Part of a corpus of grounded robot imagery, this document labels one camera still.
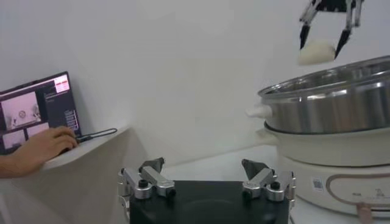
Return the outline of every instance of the cooker handle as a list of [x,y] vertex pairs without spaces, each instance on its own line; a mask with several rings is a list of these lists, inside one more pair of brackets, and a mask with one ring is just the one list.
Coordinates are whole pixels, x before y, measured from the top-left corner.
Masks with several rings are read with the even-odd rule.
[[279,143],[278,138],[265,128],[257,130],[256,133],[260,138],[259,145],[277,145]]
[[260,105],[246,110],[248,117],[269,118],[272,117],[272,109],[268,105]]

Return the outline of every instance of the white electric cooker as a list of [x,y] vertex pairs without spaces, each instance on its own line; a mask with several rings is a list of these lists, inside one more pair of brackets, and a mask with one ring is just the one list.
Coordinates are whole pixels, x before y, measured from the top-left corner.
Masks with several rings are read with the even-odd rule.
[[297,177],[297,194],[349,214],[390,217],[390,57],[298,77],[259,92],[263,144]]

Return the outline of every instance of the label sticker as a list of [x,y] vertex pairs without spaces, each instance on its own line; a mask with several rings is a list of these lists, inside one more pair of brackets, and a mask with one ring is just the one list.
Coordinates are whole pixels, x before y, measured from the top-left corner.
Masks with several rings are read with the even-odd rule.
[[316,192],[323,192],[324,191],[324,183],[322,182],[321,178],[312,177],[311,183],[312,183],[314,191],[316,191]]

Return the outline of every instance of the steamer pot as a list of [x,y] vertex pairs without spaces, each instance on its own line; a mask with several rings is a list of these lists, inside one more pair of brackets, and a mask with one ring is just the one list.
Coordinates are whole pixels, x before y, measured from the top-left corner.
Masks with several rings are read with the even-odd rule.
[[248,116],[266,119],[279,132],[324,135],[390,127],[390,56],[301,76],[258,95],[262,105]]

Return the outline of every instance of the metal bracket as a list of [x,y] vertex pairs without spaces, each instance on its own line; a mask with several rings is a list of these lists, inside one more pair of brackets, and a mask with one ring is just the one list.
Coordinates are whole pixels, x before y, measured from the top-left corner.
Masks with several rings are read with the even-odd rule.
[[131,192],[135,198],[144,200],[152,196],[152,185],[146,180],[143,180],[137,171],[131,168],[125,168],[122,169],[121,175],[126,181],[126,184],[130,185]]
[[281,172],[276,180],[266,186],[267,199],[270,201],[290,201],[290,209],[295,205],[296,177],[292,172]]
[[167,180],[152,167],[142,167],[141,177],[156,187],[159,196],[170,198],[176,195],[175,182]]
[[261,188],[275,180],[272,169],[264,168],[251,180],[243,182],[243,196],[247,200],[260,197]]

